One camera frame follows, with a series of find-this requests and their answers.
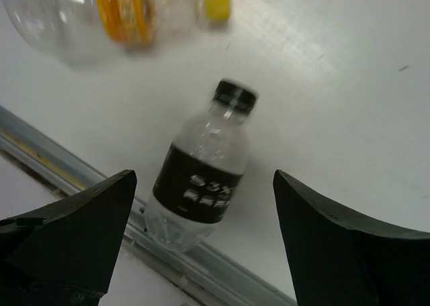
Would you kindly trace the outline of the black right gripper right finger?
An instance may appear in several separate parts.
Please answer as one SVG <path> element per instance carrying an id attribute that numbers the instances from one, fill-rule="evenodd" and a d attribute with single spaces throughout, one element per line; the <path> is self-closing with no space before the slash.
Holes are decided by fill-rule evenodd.
<path id="1" fill-rule="evenodd" d="M 299 305 L 428 305 L 429 234 L 346 207 L 282 170 L 276 209 Z"/>

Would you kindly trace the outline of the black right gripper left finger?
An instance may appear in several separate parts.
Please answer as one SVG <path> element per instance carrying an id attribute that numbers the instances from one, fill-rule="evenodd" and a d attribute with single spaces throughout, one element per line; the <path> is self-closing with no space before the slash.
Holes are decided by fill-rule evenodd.
<path id="1" fill-rule="evenodd" d="M 1 221 L 2 305 L 98 305 L 108 292 L 137 185 L 124 170 Z"/>

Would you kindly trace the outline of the clear bottle black label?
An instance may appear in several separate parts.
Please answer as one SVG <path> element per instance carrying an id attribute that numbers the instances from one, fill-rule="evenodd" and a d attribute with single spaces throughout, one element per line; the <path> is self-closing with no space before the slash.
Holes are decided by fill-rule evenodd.
<path id="1" fill-rule="evenodd" d="M 223 219 L 249 160 L 244 123 L 258 97 L 221 79 L 210 107 L 175 135 L 142 212 L 148 236 L 161 247 L 189 251 Z"/>

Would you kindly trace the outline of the clear bottle orange label yellow cap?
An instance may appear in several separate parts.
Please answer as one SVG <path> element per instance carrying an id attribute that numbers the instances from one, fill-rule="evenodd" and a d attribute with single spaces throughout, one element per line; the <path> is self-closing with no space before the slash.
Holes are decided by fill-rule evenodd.
<path id="1" fill-rule="evenodd" d="M 223 29 L 231 0 L 2 0 L 32 48 L 70 66 Z"/>

